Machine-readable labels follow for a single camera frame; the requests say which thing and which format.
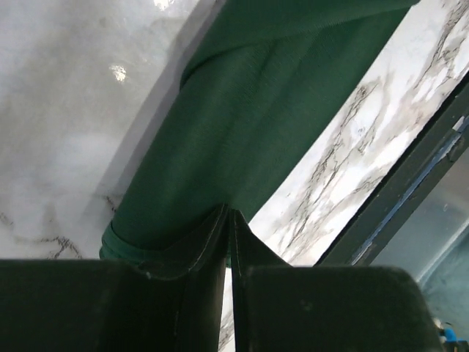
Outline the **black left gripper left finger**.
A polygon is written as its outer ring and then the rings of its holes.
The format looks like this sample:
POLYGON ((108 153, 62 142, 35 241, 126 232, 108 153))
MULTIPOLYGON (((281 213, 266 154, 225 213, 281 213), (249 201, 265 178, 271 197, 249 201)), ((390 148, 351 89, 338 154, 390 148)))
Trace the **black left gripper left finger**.
POLYGON ((154 258, 2 260, 3 351, 216 351, 228 208, 154 258))

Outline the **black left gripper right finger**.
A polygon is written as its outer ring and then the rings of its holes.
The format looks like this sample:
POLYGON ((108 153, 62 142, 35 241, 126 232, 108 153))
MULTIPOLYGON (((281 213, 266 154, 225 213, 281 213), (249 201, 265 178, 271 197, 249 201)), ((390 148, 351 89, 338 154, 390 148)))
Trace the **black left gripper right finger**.
POLYGON ((294 267, 229 216, 237 351, 438 351, 418 285, 392 267, 294 267))

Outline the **dark green cloth napkin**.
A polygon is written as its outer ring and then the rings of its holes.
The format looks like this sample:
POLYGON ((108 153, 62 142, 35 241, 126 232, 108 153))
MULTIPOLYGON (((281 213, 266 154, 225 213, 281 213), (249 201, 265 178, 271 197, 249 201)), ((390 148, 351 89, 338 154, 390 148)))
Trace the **dark green cloth napkin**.
POLYGON ((358 86, 411 1, 227 1, 102 237, 132 263, 218 219, 251 219, 358 86))

